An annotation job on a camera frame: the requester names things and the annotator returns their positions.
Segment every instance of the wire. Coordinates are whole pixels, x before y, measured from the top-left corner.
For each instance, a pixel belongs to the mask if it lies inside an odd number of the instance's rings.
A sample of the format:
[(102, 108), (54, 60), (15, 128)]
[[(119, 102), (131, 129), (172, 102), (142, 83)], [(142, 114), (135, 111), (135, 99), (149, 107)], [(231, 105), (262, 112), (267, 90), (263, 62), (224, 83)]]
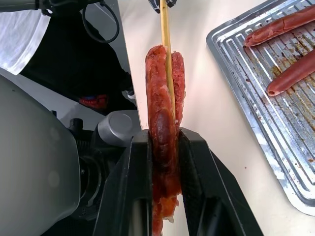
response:
[(119, 35), (119, 31), (120, 31), (120, 26), (119, 26), (119, 21), (117, 19), (117, 16), (115, 15), (114, 11), (105, 3), (103, 2), (102, 5), (104, 5), (107, 10), (112, 14), (112, 16), (114, 17), (114, 20), (115, 20), (115, 23), (116, 23), (116, 27), (117, 27), (117, 30), (116, 30), (116, 33), (114, 35), (113, 38), (109, 39), (109, 40), (101, 40), (97, 37), (95, 37), (92, 32), (90, 31), (89, 29), (89, 26), (88, 26), (88, 22), (87, 22), (87, 19), (85, 17), (85, 13), (86, 13), (86, 10), (87, 10), (87, 7), (84, 7), (83, 8), (83, 11), (82, 11), (82, 19), (83, 19), (83, 25), (84, 25), (84, 28), (85, 30), (87, 31), (88, 35), (94, 39), (95, 41), (99, 42), (99, 43), (111, 43), (113, 42)]
[(48, 0), (48, 1), (52, 6), (62, 6), (62, 5), (66, 5), (69, 3), (78, 3), (77, 0), (64, 0), (64, 1), (59, 2), (59, 3), (53, 3), (52, 0)]

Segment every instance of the table surface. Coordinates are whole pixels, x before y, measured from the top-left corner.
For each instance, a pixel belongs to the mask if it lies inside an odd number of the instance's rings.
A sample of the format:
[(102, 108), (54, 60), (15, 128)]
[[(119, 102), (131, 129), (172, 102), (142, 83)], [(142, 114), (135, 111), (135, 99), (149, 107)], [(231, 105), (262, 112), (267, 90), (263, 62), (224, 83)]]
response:
[[(198, 132), (236, 177), (266, 236), (315, 235), (315, 218), (288, 201), (207, 44), (217, 26), (263, 0), (178, 0), (170, 9), (172, 50), (183, 54), (186, 98), (182, 127)], [(146, 0), (118, 0), (143, 129), (148, 128), (145, 56), (161, 43), (159, 15)], [(188, 236), (183, 203), (164, 236)]]

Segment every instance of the hot dog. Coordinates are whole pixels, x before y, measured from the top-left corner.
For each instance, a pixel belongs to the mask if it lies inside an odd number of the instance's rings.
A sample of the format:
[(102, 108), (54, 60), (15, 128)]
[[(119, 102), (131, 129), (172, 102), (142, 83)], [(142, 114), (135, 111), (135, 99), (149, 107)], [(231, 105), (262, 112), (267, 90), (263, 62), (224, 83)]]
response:
[(303, 80), (308, 75), (315, 72), (315, 50), (312, 50), (306, 56), (299, 59), (290, 66), (281, 75), (275, 78), (267, 87), (269, 96), (276, 96), (291, 86)]
[(311, 21), (315, 21), (315, 5), (279, 18), (250, 33), (245, 40), (245, 46), (252, 47), (261, 44)]
[(173, 216), (179, 204), (177, 195), (181, 193), (177, 142), (185, 97), (184, 60), (180, 53), (172, 54), (176, 117), (173, 117), (165, 63), (164, 46), (155, 46), (148, 52), (146, 92), (153, 144), (153, 236), (160, 236), (163, 219)]

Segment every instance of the bamboo skewer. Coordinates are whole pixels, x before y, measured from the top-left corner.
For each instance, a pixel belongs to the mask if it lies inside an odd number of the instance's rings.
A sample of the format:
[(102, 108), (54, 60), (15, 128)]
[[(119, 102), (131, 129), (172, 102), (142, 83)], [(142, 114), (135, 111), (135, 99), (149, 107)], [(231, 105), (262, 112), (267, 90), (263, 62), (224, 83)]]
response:
[(172, 108), (174, 119), (175, 116), (175, 93), (174, 93), (174, 83), (172, 77), (172, 51), (171, 51), (171, 35), (169, 30), (169, 20), (168, 20), (168, 6), (166, 0), (160, 0), (160, 11), (161, 11), (161, 26), (162, 26), (162, 44), (167, 47), (167, 57), (166, 57), (166, 78), (167, 87), (171, 95)]

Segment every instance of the ridged metal tray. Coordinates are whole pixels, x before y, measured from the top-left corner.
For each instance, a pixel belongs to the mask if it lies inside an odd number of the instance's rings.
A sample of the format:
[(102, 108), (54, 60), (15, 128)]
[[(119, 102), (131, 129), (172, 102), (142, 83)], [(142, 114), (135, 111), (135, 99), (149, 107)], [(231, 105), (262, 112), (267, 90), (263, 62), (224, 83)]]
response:
[(315, 48), (315, 22), (243, 48), (253, 30), (312, 4), (315, 0), (269, 0), (214, 29), (207, 43), (288, 199), (315, 216), (315, 74), (276, 97), (265, 92)]

